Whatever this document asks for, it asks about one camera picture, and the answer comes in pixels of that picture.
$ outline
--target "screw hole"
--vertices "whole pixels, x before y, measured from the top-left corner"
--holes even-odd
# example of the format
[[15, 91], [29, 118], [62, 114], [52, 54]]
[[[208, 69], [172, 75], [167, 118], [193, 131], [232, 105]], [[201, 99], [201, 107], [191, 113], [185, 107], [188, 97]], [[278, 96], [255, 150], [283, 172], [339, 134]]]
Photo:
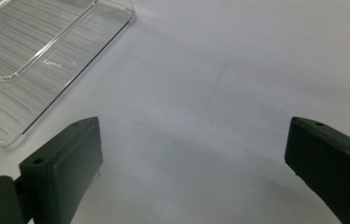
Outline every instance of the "screw hole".
[[39, 158], [39, 159], [34, 160], [33, 164], [41, 164], [43, 162], [44, 162], [44, 159]]

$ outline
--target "white surface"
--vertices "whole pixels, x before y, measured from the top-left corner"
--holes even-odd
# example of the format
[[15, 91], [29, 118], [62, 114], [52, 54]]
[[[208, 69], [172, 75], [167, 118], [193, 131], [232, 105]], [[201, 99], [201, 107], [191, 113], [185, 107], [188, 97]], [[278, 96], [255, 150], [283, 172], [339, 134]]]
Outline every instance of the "white surface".
[[99, 116], [105, 163], [73, 221], [340, 223], [285, 165], [292, 116], [350, 135], [350, 1], [135, 1], [137, 20], [0, 175]]

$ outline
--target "white table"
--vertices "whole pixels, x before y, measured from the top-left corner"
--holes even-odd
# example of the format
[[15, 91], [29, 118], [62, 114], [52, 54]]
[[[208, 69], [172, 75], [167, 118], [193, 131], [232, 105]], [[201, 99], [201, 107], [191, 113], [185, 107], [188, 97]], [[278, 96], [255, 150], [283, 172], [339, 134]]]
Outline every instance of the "white table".
[[134, 0], [137, 19], [0, 175], [98, 116], [105, 163], [72, 223], [340, 223], [286, 166], [291, 117], [350, 135], [350, 1]]

